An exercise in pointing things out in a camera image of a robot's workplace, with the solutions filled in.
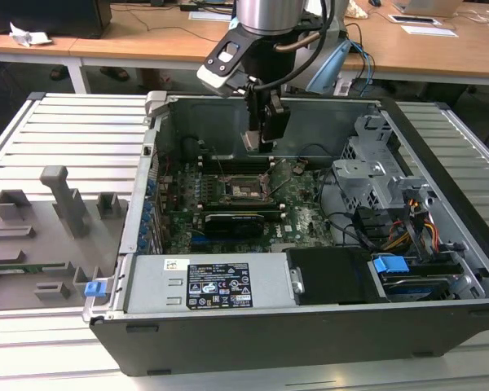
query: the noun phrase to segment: metal table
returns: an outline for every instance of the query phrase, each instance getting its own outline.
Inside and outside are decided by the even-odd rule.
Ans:
[[[44,165],[62,164],[83,198],[117,191],[129,200],[145,131],[144,99],[47,94],[29,100],[0,138],[0,190],[22,188],[31,200],[48,200],[49,189],[37,178]],[[489,223],[489,152],[449,110],[400,106]],[[489,390],[489,332],[442,358],[130,378],[83,323],[81,311],[0,313],[0,389]]]

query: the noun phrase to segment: motherboard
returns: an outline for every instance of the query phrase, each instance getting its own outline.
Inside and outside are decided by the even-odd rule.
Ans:
[[[333,245],[322,169],[298,159],[168,164],[159,200],[164,251],[280,253]]]

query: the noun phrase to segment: person's foot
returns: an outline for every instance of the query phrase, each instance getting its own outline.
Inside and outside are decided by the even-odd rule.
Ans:
[[[68,69],[64,65],[58,65],[56,68],[52,69],[49,77],[54,81],[66,79],[68,77]]]
[[[105,75],[110,77],[111,79],[117,81],[127,81],[130,79],[129,73],[123,68],[116,67],[101,67],[99,71]]]

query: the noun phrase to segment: green circuit board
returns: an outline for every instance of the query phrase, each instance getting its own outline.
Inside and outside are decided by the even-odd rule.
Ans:
[[[278,161],[267,174],[224,177],[204,174],[194,165],[178,165],[160,189],[169,254],[278,253],[290,247],[333,245],[316,202],[318,174],[305,171],[296,160]],[[199,203],[209,210],[198,209]],[[207,239],[205,216],[213,213],[261,214],[266,216],[263,233],[250,239]]]

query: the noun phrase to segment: computer case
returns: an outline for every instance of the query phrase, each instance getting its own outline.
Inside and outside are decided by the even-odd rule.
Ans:
[[[111,18],[109,0],[0,0],[0,34],[11,22],[49,36],[100,38]]]

